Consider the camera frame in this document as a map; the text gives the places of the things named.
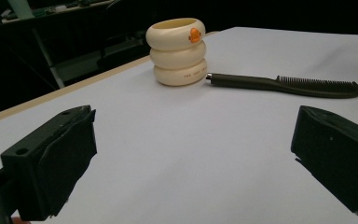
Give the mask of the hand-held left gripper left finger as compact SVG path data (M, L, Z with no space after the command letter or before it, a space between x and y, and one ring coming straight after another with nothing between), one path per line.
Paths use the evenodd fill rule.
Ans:
M4 211L29 221L56 216L97 153L88 105L62 111L1 154Z

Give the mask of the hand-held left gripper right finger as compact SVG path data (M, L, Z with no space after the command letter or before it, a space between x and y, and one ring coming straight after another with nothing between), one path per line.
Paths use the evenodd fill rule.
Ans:
M328 191L358 216L358 124L302 105L291 151Z

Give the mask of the cream ringed cup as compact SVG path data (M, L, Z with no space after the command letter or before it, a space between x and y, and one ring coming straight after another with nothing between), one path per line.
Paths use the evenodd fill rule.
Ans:
M205 34L203 22L194 18L151 25L145 37L156 80L167 86L185 86L203 79L207 74Z

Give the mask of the metal stand leg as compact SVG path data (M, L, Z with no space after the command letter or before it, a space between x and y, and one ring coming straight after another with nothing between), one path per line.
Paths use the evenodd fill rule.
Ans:
M36 42L37 42L37 44L38 44L38 46L39 46L39 48L40 48L40 50L42 52L47 64L48 64L48 68L49 68L51 74L53 75L58 87L60 89L64 88L65 85L64 85L64 83L63 83L63 81L62 81L62 79L61 79L61 77L60 77L60 75L58 73L58 70L55 67L55 64L51 60L51 58L50 58L50 56L48 54L47 48L46 48L44 42L42 41L39 33L37 32L37 30L35 28L32 28L32 32L33 32L34 38L35 38L35 40L36 40Z

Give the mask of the white table mat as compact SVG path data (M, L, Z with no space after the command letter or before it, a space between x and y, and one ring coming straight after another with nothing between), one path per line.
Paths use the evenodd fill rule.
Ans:
M236 27L205 42L215 73L358 83L358 35ZM144 59L1 113L0 155L78 105L96 111L97 155L39 224L358 224L290 149L302 105L358 123L358 98L167 87Z

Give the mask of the cluttered background desk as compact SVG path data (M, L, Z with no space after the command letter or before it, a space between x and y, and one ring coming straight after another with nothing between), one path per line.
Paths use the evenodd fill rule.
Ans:
M7 0L9 9L1 14L1 23L41 18L59 13L108 6L113 0Z

